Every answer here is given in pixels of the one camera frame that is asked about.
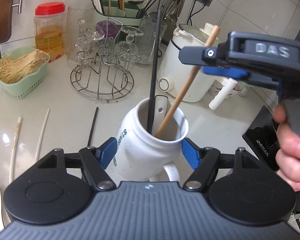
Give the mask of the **person's right hand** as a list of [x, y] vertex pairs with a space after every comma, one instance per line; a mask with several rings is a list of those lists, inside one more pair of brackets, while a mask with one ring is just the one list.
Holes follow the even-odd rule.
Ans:
[[282, 105], [275, 107], [273, 119], [279, 124], [276, 133], [280, 145], [276, 154], [279, 170], [276, 174], [298, 192], [300, 191], [300, 137], [287, 124], [285, 108]]

